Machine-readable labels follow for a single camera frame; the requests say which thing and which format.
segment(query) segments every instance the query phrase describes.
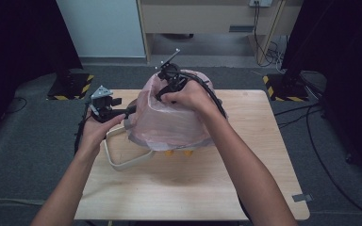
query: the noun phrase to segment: plastic bag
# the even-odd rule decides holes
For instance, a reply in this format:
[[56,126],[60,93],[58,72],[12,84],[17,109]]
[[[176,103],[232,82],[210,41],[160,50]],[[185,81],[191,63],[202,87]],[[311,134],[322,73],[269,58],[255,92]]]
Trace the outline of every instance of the plastic bag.
[[[189,70],[213,90],[210,80],[203,74]],[[194,111],[181,104],[164,104],[155,95],[167,81],[161,81],[155,73],[146,83],[137,99],[137,112],[124,122],[128,138],[154,151],[194,150],[214,145],[205,125]]]

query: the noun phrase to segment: right hand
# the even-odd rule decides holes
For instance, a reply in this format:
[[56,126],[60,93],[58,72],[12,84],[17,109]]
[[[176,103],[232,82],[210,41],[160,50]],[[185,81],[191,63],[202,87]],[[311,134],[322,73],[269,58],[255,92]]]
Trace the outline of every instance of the right hand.
[[205,89],[193,80],[189,80],[181,91],[163,94],[161,100],[163,103],[177,102],[195,111],[214,105]]

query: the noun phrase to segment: black curtain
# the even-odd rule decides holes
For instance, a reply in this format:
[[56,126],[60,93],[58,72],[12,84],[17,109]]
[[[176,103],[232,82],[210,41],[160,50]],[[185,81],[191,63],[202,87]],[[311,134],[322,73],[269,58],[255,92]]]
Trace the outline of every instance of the black curtain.
[[0,118],[23,82],[82,68],[55,0],[0,0]]
[[327,120],[353,161],[362,163],[362,1],[304,0],[283,68],[293,67],[290,63],[299,48],[304,48],[301,68],[327,78],[321,100]]

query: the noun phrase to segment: wall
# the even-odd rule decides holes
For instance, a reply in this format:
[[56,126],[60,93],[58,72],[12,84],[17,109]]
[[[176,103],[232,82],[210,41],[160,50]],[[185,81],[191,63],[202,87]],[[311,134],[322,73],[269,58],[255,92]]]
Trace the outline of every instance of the wall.
[[145,57],[137,1],[57,3],[80,57]]

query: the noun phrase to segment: wooden table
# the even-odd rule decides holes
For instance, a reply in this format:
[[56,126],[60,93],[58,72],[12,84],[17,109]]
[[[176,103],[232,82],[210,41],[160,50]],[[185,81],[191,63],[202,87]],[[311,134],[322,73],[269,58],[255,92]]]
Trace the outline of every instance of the wooden table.
[[[113,90],[124,108],[139,90]],[[262,90],[216,90],[229,121],[263,161],[280,186],[298,220],[309,217],[294,169],[277,127],[267,94]],[[126,133],[107,141],[112,159],[122,162],[147,151],[131,143]],[[237,193],[215,147],[186,156],[156,153],[150,160],[125,171],[116,171],[106,153],[97,156],[76,219],[113,220],[246,220]]]

